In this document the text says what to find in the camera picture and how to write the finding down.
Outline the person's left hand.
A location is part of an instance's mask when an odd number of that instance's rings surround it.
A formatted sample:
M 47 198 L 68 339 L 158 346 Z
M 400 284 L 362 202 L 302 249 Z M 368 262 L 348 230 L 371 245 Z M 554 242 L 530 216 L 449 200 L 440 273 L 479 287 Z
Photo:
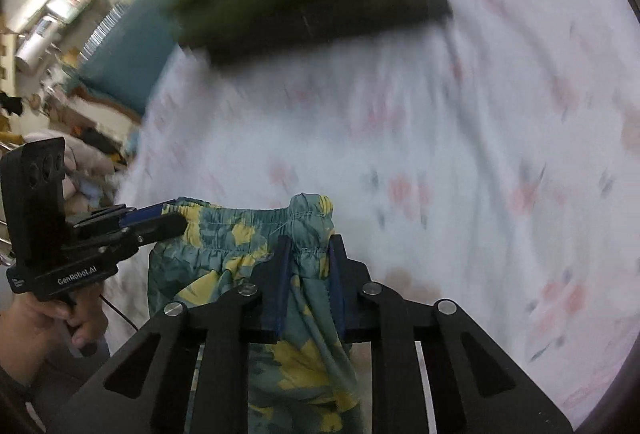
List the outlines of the person's left hand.
M 32 293 L 17 295 L 1 313 L 1 368 L 28 388 L 47 354 L 64 343 L 56 322 L 66 322 L 75 332 L 72 344 L 83 348 L 104 336 L 107 318 L 102 310 L 102 282 L 77 291 L 74 307 L 58 301 L 40 302 Z

